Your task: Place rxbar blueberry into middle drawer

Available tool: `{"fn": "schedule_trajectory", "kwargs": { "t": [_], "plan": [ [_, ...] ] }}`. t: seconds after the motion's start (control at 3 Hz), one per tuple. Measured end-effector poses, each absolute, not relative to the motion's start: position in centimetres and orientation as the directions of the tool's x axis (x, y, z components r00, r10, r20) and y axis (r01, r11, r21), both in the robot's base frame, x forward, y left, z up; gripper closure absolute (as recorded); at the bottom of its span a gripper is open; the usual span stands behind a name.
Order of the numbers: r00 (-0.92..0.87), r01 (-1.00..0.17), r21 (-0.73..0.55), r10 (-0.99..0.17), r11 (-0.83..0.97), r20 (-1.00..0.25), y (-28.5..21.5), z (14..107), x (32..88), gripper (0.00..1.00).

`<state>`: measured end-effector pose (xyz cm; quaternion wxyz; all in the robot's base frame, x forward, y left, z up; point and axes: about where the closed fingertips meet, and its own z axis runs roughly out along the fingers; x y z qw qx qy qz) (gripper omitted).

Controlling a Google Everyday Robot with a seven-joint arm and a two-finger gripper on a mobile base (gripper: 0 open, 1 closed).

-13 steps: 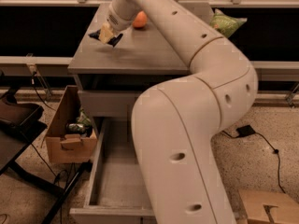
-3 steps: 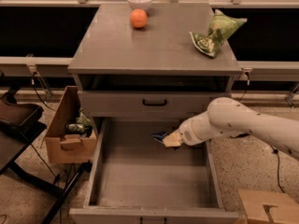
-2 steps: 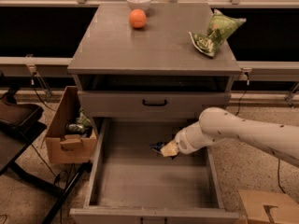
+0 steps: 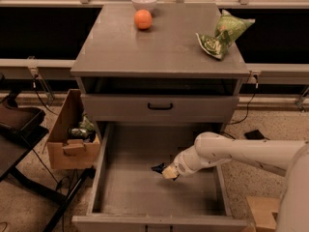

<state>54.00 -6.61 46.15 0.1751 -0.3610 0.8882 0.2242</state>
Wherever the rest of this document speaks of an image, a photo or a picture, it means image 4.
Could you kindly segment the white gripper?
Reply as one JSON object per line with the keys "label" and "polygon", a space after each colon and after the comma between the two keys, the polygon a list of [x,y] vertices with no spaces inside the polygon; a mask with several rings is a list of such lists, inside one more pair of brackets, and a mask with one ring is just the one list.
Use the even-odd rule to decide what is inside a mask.
{"label": "white gripper", "polygon": [[162,171],[162,175],[165,179],[176,180],[179,174],[182,176],[189,176],[202,168],[200,156],[197,154],[194,147],[189,147],[178,153],[174,159],[174,164],[179,173],[173,166],[169,165]]}

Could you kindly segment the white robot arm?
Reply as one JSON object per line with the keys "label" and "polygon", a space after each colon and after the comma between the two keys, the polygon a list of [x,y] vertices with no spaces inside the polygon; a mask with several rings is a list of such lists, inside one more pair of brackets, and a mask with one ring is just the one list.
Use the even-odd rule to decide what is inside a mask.
{"label": "white robot arm", "polygon": [[214,132],[199,134],[194,144],[165,166],[166,179],[188,176],[235,160],[283,176],[281,198],[249,197],[255,229],[243,232],[309,232],[309,142],[230,139]]}

